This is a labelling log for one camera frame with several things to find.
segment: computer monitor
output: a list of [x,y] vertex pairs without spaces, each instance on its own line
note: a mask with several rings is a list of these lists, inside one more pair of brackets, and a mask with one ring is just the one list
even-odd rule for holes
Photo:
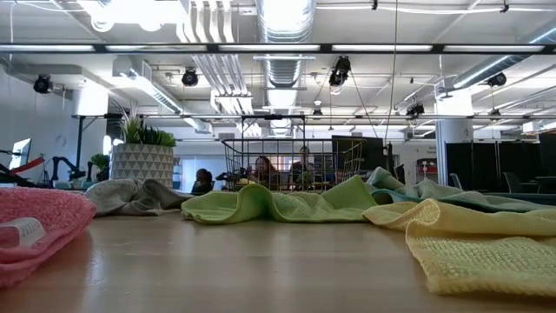
[[29,151],[31,149],[31,138],[24,139],[14,143],[14,148],[11,150],[10,170],[18,168],[27,164],[29,161]]

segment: table surface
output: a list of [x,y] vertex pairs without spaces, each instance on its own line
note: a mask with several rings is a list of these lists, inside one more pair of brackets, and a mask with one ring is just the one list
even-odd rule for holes
[[402,233],[365,223],[204,226],[177,213],[106,217],[0,312],[554,312],[556,299],[436,296]]

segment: yellow towel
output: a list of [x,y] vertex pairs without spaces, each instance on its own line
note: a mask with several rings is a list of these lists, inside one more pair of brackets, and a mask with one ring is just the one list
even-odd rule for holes
[[433,293],[556,296],[556,210],[489,214],[427,199],[376,206],[363,215],[406,231]]

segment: black spotlight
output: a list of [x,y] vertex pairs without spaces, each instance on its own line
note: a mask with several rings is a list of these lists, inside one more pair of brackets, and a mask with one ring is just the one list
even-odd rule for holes
[[486,84],[493,87],[493,86],[504,86],[506,84],[506,75],[504,73],[499,73],[490,77],[489,80],[486,81]]
[[322,110],[321,109],[314,109],[313,115],[321,116],[322,115]]
[[182,83],[186,87],[193,87],[199,83],[199,77],[195,73],[195,68],[187,68],[185,69],[185,74],[182,77]]
[[48,74],[41,74],[38,76],[38,79],[35,81],[33,85],[33,89],[36,93],[40,93],[42,95],[48,95],[52,92],[54,85],[50,81],[50,75]]
[[351,70],[351,63],[348,57],[340,57],[336,66],[332,69],[332,75],[328,82],[332,87],[339,87],[348,79],[348,73]]
[[422,103],[412,104],[407,108],[407,116],[418,117],[419,115],[425,113],[425,107]]

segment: hanging cable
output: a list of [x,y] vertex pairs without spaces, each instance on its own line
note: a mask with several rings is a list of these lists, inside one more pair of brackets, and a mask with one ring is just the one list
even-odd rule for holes
[[365,115],[368,118],[368,123],[371,124],[371,127],[373,128],[374,136],[378,138],[379,135],[376,133],[376,129],[374,128],[373,121],[371,120],[371,117],[368,114],[367,106],[365,105],[365,102],[363,101],[363,97],[361,96],[361,93],[359,92],[359,88],[357,87],[357,82],[355,81],[354,72],[352,70],[350,70],[349,72],[351,73],[351,77],[354,79],[355,90],[357,90],[357,95],[359,96],[359,100],[361,101],[361,105],[363,106],[363,109],[365,110]]
[[[12,3],[10,6],[10,43],[14,43],[14,9],[16,8],[16,5],[17,5],[17,1]],[[11,56],[12,54],[10,53],[10,57],[9,57],[10,67],[11,67]]]
[[[317,6],[317,10],[375,10],[373,6],[370,5],[356,5],[356,6]],[[423,10],[423,9],[409,9],[409,8],[393,8],[393,7],[377,7],[376,10],[387,10],[387,11],[395,11],[401,13],[409,13],[409,14],[430,14],[430,15],[466,15],[466,14],[480,14],[480,13],[499,13],[500,8],[491,8],[491,9],[473,9],[473,10]],[[510,8],[508,6],[507,11],[513,12],[554,12],[555,9],[541,9],[541,8]]]
[[388,118],[386,120],[386,131],[384,133],[384,144],[388,140],[388,128],[390,126],[390,117],[392,116],[392,110],[394,109],[394,80],[396,78],[396,57],[397,57],[397,47],[398,47],[398,3],[396,0],[396,15],[394,18],[394,64],[392,66],[392,89],[390,90],[390,110],[388,110]]
[[40,9],[40,10],[47,10],[47,11],[50,11],[50,12],[84,12],[85,11],[85,9],[77,9],[77,10],[51,9],[51,8],[45,8],[45,7],[40,6],[40,5],[36,5],[36,4],[33,4],[33,3],[26,3],[26,2],[21,2],[20,4],[29,5],[30,7],[37,8],[37,9]]
[[328,128],[328,131],[330,131],[334,130],[334,128],[332,128],[332,92],[328,92],[328,97],[330,99],[330,128]]

